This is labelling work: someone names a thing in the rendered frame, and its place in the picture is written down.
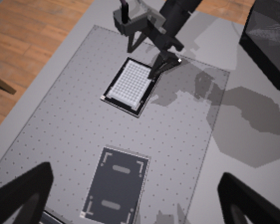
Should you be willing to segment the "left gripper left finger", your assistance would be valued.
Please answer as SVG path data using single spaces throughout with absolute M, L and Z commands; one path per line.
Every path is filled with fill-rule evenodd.
M 20 207 L 12 224 L 39 224 L 53 181 L 51 164 L 44 161 L 0 187 L 0 224 Z

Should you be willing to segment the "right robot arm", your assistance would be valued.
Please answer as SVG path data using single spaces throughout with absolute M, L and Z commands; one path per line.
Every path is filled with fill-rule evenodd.
M 201 1 L 202 0 L 174 0 L 171 6 L 173 7 L 176 3 L 183 9 L 181 14 L 184 12 L 184 10 L 187 10 L 186 12 L 190 12 L 192 14 L 198 7 L 198 5 L 201 3 Z M 131 22 L 129 19 L 127 19 L 126 21 L 122 20 L 121 9 L 118 9 L 113 13 L 116 28 L 122 35 L 125 35 L 126 37 L 147 27 L 147 15 Z

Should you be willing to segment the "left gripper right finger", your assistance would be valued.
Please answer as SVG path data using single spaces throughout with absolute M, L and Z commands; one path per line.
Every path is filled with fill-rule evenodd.
M 280 224 L 280 209 L 233 174 L 224 172 L 217 192 L 225 224 Z M 246 217 L 245 217 L 246 216 Z

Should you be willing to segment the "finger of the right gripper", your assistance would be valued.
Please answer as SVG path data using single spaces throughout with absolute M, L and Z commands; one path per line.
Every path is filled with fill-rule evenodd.
M 147 38 L 148 34 L 150 33 L 150 29 L 145 27 L 141 29 L 140 32 L 141 34 L 134 44 L 133 41 L 134 41 L 135 33 L 129 35 L 129 43 L 128 43 L 128 50 L 127 50 L 128 53 L 131 54 Z
M 181 64 L 181 60 L 178 60 L 178 61 L 169 60 L 162 53 L 159 53 L 148 74 L 147 79 L 152 80 L 159 74 L 161 74 L 169 69 L 172 69 L 180 64 Z

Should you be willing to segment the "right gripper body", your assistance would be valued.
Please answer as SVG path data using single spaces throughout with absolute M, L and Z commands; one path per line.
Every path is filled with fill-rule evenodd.
M 173 1 L 166 0 L 158 12 L 142 0 L 132 0 L 128 2 L 129 20 L 133 22 L 147 15 L 147 28 L 151 30 L 148 38 L 167 59 L 178 61 L 178 56 L 168 49 L 175 46 L 175 49 L 181 52 L 184 48 L 175 36 L 191 15 L 185 10 L 180 14 L 183 9 L 176 3 L 172 7 Z

